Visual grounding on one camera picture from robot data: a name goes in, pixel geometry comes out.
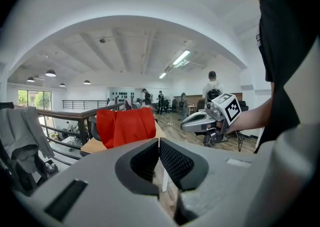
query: arched ceiling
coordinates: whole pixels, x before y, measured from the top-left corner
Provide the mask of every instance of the arched ceiling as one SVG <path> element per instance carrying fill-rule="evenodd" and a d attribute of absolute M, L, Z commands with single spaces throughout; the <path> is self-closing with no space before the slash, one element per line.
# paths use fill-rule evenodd
<path fill-rule="evenodd" d="M 194 64 L 186 71 L 218 54 L 245 69 L 242 43 L 259 17 L 254 0 L 20 0 L 2 30 L 0 62 L 12 82 L 24 79 L 21 69 L 44 75 L 47 67 L 66 78 L 101 70 L 157 76 L 187 49 Z"/>

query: railing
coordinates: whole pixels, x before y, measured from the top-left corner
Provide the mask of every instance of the railing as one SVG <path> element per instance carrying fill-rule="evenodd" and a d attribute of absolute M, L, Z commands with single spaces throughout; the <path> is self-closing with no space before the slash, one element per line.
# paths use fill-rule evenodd
<path fill-rule="evenodd" d="M 62 100 L 64 109 L 94 110 L 107 105 L 108 101 L 106 100 Z"/>
<path fill-rule="evenodd" d="M 53 130 L 55 132 L 58 133 L 62 133 L 62 134 L 66 134 L 68 136 L 73 136 L 73 137 L 77 137 L 80 138 L 82 145 L 86 144 L 87 142 L 87 137 L 88 139 L 91 139 L 92 133 L 91 133 L 91 123 L 89 121 L 89 117 L 90 116 L 95 116 L 97 115 L 97 111 L 98 110 L 119 110 L 120 106 L 123 106 L 124 103 L 117 103 L 111 106 L 105 106 L 105 107 L 100 107 L 100 108 L 95 108 L 92 110 L 88 110 L 85 112 L 81 112 L 81 113 L 76 113 L 76 112 L 58 112 L 58 111 L 51 111 L 51 110 L 43 110 L 43 109 L 37 109 L 37 114 L 39 117 L 44 117 L 44 124 L 41 124 L 41 126 L 46 130 L 46 138 L 51 141 L 54 142 L 56 144 L 59 144 L 61 146 L 65 146 L 65 147 L 69 147 L 71 149 L 76 149 L 76 150 L 80 150 L 81 147 L 77 146 L 77 145 L 73 145 L 73 144 L 69 144 L 69 143 L 64 143 L 62 141 L 53 139 L 49 136 L 49 131 L 48 130 Z M 56 119 L 62 119 L 62 120 L 69 120 L 69 121 L 77 121 L 78 122 L 78 128 L 79 128 L 79 132 L 73 132 L 73 131 L 67 131 L 67 130 L 61 130 L 61 129 L 57 129 L 51 126 L 47 125 L 47 121 L 45 117 L 51 117 L 51 118 L 56 118 Z M 54 152 L 61 154 L 65 157 L 74 159 L 74 160 L 79 160 L 80 157 L 56 150 L 54 148 L 52 148 Z M 63 161 L 57 157 L 54 157 L 55 160 L 64 163 L 66 165 L 70 165 L 69 162 Z"/>

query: red cloth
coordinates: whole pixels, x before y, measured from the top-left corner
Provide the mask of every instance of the red cloth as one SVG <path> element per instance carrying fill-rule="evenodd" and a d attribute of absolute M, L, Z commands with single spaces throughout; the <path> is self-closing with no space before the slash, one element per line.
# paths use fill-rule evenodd
<path fill-rule="evenodd" d="M 96 127 L 107 149 L 156 136 L 155 118 L 150 108 L 111 111 L 100 109 Z"/>

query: human arm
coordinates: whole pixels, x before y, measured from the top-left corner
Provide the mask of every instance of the human arm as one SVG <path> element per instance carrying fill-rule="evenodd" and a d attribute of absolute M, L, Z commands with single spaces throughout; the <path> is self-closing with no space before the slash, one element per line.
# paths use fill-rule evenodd
<path fill-rule="evenodd" d="M 231 124 L 228 133 L 237 130 L 250 130 L 263 128 L 269 119 L 275 84 L 271 82 L 271 98 L 261 106 L 242 112 L 239 117 Z"/>

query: black shirt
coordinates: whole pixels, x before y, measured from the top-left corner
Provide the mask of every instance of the black shirt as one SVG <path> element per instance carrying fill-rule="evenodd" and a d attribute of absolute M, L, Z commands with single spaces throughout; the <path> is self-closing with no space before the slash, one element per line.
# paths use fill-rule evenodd
<path fill-rule="evenodd" d="M 150 105 L 151 104 L 151 95 L 149 94 L 148 91 L 145 92 L 144 103 L 145 103 L 145 105 Z"/>
<path fill-rule="evenodd" d="M 165 99 L 165 96 L 163 94 L 159 94 L 158 99 L 159 99 L 159 103 L 160 103 Z"/>
<path fill-rule="evenodd" d="M 312 1 L 260 0 L 261 19 L 256 38 L 265 80 L 274 82 L 270 117 L 260 144 L 275 140 L 300 123 L 284 85 L 303 62 L 318 34 L 317 1 Z"/>

